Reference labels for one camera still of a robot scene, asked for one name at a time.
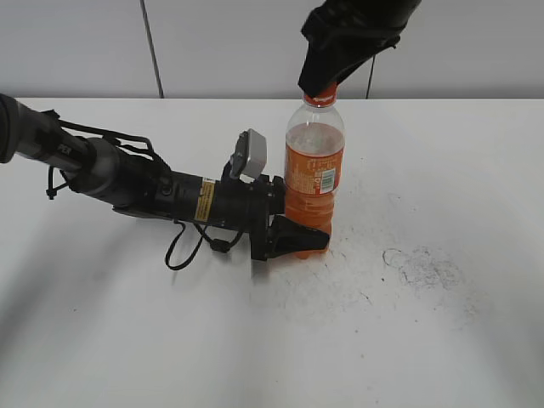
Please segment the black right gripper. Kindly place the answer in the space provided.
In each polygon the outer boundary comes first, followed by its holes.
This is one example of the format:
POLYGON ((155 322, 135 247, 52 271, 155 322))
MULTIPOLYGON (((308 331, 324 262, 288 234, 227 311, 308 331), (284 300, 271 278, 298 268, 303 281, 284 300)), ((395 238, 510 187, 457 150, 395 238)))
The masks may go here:
POLYGON ((419 1, 326 1, 301 29, 309 43, 298 86, 308 96, 342 83, 377 53, 378 42, 397 38, 419 1))

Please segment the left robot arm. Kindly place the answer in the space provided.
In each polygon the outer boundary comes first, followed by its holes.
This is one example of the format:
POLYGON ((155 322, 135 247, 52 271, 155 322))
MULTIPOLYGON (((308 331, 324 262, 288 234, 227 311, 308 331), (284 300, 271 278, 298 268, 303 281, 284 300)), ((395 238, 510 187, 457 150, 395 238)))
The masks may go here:
POLYGON ((14 155, 48 165, 49 199, 69 188, 120 214, 193 224, 215 252, 229 252, 248 235, 252 259, 266 261, 323 250, 330 240, 285 217, 285 182, 263 173, 266 139, 253 129, 239 135, 214 180, 173 171, 147 138, 66 122, 54 110, 2 95, 1 162, 14 155))

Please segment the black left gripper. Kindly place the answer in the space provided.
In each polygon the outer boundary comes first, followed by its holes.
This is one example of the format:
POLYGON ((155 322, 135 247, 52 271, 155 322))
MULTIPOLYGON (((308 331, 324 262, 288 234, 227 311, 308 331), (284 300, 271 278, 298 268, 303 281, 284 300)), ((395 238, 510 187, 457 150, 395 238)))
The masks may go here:
POLYGON ((285 193, 284 179, 279 176, 262 174, 251 183, 245 183, 224 174, 215 184, 211 225, 233 230, 236 236, 232 241, 213 239, 211 248, 227 253, 247 234, 253 260, 324 250, 330 240, 328 233, 281 216, 285 210, 285 193))

